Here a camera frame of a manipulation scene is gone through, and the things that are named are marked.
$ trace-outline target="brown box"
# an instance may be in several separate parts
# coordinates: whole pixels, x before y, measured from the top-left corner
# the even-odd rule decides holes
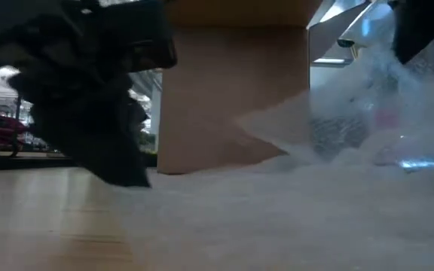
[[[158,171],[182,174],[258,163],[281,154],[245,134],[236,119],[308,91],[310,61],[321,57],[359,12],[319,23],[308,32],[306,25],[319,1],[281,1],[281,10],[268,8],[267,15],[263,3],[274,2],[253,2],[250,8],[257,14],[229,4],[222,17],[198,4],[202,1],[182,1],[170,15],[179,26],[175,33],[179,64],[163,76]],[[185,4],[193,2],[186,10]],[[210,2],[221,12],[221,2],[231,3]],[[297,8],[295,17],[283,3]],[[307,108],[295,117],[308,118]],[[301,131],[307,135],[309,127],[303,125]]]

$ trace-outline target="floor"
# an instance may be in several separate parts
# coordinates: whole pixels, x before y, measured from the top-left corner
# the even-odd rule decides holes
[[[103,183],[82,169],[0,172],[0,271],[138,269]]]

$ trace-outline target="wooden floor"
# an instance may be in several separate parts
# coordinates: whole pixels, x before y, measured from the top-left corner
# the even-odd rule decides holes
[[[0,271],[140,269],[99,180],[82,169],[0,172]]]

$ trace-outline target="cardboard box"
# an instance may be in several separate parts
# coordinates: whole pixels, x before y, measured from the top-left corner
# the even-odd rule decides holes
[[[163,75],[159,172],[247,165],[281,154],[247,135],[235,120],[308,91],[310,61],[321,57],[360,12],[353,9],[308,32],[319,3],[180,0],[170,5],[179,64]],[[307,119],[307,107],[295,117]],[[307,140],[307,124],[301,132]]]

